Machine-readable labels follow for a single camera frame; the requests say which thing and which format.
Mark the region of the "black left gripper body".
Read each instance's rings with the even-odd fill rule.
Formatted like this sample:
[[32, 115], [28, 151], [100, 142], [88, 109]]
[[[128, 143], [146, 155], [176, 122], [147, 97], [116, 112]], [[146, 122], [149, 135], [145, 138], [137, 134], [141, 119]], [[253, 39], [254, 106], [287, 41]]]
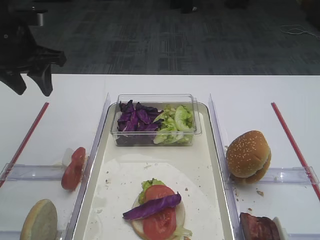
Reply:
[[14, 75], [41, 65], [64, 66], [63, 51], [38, 45], [30, 28], [22, 23], [0, 25], [0, 73]]

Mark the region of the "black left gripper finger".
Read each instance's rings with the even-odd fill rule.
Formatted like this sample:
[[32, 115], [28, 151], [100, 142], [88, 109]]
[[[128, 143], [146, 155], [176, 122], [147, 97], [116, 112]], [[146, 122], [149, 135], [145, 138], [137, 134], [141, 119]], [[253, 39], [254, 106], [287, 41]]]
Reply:
[[27, 73], [40, 88], [44, 96], [49, 97], [53, 91], [51, 64], [33, 66]]
[[24, 82], [20, 73], [0, 72], [0, 81], [18, 95], [22, 95], [27, 89], [26, 83]]

